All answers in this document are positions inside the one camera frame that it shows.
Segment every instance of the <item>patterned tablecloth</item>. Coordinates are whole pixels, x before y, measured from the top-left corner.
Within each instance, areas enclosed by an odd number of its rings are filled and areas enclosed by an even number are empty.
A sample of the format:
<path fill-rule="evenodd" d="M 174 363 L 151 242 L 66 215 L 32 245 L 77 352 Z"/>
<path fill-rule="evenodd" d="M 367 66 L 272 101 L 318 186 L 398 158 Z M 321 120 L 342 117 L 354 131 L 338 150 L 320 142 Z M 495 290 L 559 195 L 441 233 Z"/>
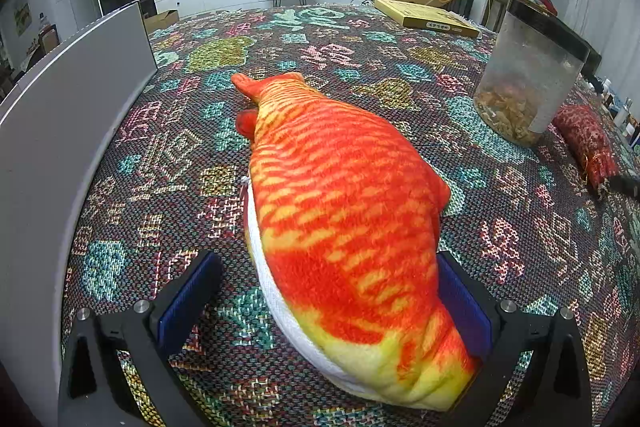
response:
<path fill-rule="evenodd" d="M 262 297 L 239 200 L 250 150 L 234 128 L 251 103 L 229 79 L 301 71 L 330 97 L 391 121 L 449 184 L 441 249 L 497 298 L 527 312 L 575 312 L 601 421 L 640 353 L 640 206 L 615 194 L 597 201 L 553 126 L 522 149 L 482 123 L 471 96 L 495 35 L 457 38 L 402 28 L 372 7 L 326 6 L 208 14 L 150 38 L 159 71 L 107 149 L 78 222 L 63 342 L 79 307 L 105 313 L 153 299 L 199 249 L 215 249 L 222 293 L 171 359 L 215 425 L 434 423 L 436 413 L 332 386 L 289 346 Z M 603 122 L 620 165 L 635 172 L 635 158 Z M 143 413 L 161 425 L 127 353 L 120 356 Z M 520 362 L 519 375 L 527 354 Z"/>

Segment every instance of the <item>blue gripper pad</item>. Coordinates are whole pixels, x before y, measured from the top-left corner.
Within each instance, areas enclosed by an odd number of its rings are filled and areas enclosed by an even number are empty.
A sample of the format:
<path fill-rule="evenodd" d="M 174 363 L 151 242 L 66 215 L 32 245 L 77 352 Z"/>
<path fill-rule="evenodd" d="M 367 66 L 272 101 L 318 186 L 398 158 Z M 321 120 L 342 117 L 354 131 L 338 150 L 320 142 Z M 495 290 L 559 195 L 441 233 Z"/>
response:
<path fill-rule="evenodd" d="M 200 255 L 205 257 L 192 273 L 185 273 L 174 280 L 182 282 L 187 277 L 158 320 L 158 348 L 166 356 L 182 349 L 205 304 L 220 285 L 222 268 L 219 256 L 212 252 Z"/>
<path fill-rule="evenodd" d="M 436 259 L 440 301 L 449 311 L 466 350 L 484 362 L 492 349 L 491 322 L 446 259 L 441 255 Z"/>

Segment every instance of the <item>black jar lid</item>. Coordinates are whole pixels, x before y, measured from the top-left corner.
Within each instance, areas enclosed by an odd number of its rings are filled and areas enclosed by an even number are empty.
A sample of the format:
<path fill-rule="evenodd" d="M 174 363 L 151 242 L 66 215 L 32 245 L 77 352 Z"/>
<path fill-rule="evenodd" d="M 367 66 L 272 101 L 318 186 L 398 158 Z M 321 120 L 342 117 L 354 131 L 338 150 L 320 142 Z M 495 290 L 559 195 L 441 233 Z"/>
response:
<path fill-rule="evenodd" d="M 588 45 L 556 17 L 540 13 L 518 0 L 511 0 L 509 13 L 527 26 L 531 26 L 539 33 L 542 33 L 581 62 L 584 63 L 587 60 L 589 56 Z"/>

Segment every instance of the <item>cardboard box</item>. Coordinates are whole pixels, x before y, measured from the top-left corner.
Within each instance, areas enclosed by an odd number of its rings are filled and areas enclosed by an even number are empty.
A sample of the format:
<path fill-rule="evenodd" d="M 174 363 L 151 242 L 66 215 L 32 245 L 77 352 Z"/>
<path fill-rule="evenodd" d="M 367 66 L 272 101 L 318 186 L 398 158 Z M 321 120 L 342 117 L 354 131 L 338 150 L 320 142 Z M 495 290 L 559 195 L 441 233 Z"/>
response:
<path fill-rule="evenodd" d="M 442 8 L 391 0 L 376 0 L 373 6 L 405 28 L 454 33 L 474 39 L 481 35 L 480 30 Z"/>
<path fill-rule="evenodd" d="M 149 35 L 149 33 L 153 33 L 156 30 L 164 30 L 179 20 L 178 10 L 169 10 L 149 17 L 145 19 L 146 34 Z"/>

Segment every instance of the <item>white curtain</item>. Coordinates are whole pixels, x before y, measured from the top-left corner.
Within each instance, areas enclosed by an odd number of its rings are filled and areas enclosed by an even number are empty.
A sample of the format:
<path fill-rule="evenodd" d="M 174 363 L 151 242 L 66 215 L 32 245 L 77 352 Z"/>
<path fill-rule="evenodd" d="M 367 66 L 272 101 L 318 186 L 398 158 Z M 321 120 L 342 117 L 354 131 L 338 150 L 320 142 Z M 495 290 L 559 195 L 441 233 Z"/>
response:
<path fill-rule="evenodd" d="M 639 113 L 640 0 L 570 0 L 564 22 L 602 56 L 596 74 Z"/>

